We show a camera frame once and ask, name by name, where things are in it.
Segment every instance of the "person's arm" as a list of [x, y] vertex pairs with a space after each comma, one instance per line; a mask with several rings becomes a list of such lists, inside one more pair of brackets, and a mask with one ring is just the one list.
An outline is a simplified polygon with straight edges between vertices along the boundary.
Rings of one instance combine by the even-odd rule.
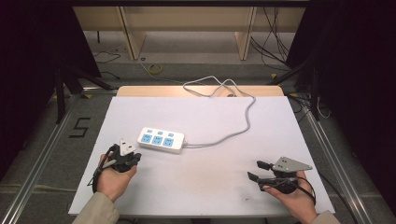
[[114, 202], [125, 192], [134, 174], [136, 174], [136, 166], [125, 173], [106, 168], [99, 176], [97, 192], [85, 204], [73, 224], [116, 223], [120, 214], [114, 206]]
[[[304, 181], [304, 179], [306, 179], [304, 171], [298, 171], [297, 176], [303, 178], [298, 180], [298, 185], [306, 191], [311, 192], [311, 186]], [[297, 189], [290, 194], [284, 194], [269, 186], [264, 186], [263, 189], [279, 199], [288, 208], [290, 214], [297, 218], [302, 224], [339, 223], [330, 212], [326, 212], [319, 216], [315, 210], [315, 205], [312, 199], [300, 189]]]
[[335, 216], [329, 212], [320, 213], [311, 224], [339, 224], [340, 222], [335, 218]]

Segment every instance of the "white board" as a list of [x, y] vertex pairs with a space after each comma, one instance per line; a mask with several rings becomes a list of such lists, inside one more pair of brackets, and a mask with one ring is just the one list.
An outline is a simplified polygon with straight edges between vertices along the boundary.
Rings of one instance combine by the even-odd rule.
[[[81, 179], [69, 214], [78, 214], [92, 196], [87, 184], [101, 154], [121, 138], [137, 146], [143, 127], [184, 133], [190, 144], [211, 143], [247, 127], [249, 97], [114, 97]], [[256, 161], [281, 156], [312, 165], [306, 171], [317, 194], [317, 211], [334, 212], [287, 97], [257, 97], [250, 129], [214, 147], [183, 148], [180, 154], [139, 148], [137, 174], [116, 201], [122, 216], [269, 217], [287, 209], [261, 192], [247, 172], [274, 177]]]

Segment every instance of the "sleeve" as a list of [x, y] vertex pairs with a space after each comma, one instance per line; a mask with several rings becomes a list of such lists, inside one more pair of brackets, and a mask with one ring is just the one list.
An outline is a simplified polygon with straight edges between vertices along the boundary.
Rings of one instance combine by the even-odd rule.
[[340, 224], [340, 222], [335, 218], [335, 216], [329, 212], [323, 212], [314, 219], [311, 224]]
[[85, 204], [73, 224], [101, 224], [116, 223], [120, 213], [107, 196], [101, 192], [96, 192]]

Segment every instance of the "power strip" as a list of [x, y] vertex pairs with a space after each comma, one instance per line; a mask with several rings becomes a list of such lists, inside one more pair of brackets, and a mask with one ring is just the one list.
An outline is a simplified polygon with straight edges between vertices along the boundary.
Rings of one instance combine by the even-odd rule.
[[137, 143], [141, 147], [178, 154], [183, 147], [184, 134], [145, 127], [137, 137]]

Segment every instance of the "hand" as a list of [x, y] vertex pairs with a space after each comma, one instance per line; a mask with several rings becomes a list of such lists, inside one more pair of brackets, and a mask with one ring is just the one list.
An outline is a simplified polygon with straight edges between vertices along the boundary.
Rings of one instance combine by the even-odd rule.
[[106, 168], [99, 176], [97, 191], [104, 193], [111, 202], [115, 202], [125, 192], [134, 174], [136, 174], [136, 166], [125, 173], [119, 173], [111, 167]]
[[[297, 176], [306, 179], [304, 171], [298, 171]], [[298, 185], [308, 192], [312, 192], [309, 184], [303, 179], [298, 180]], [[314, 202], [300, 189], [293, 193], [284, 194], [275, 188], [264, 186], [263, 189], [272, 196], [279, 199], [289, 210], [290, 214], [297, 218], [301, 223], [311, 223], [317, 216]]]

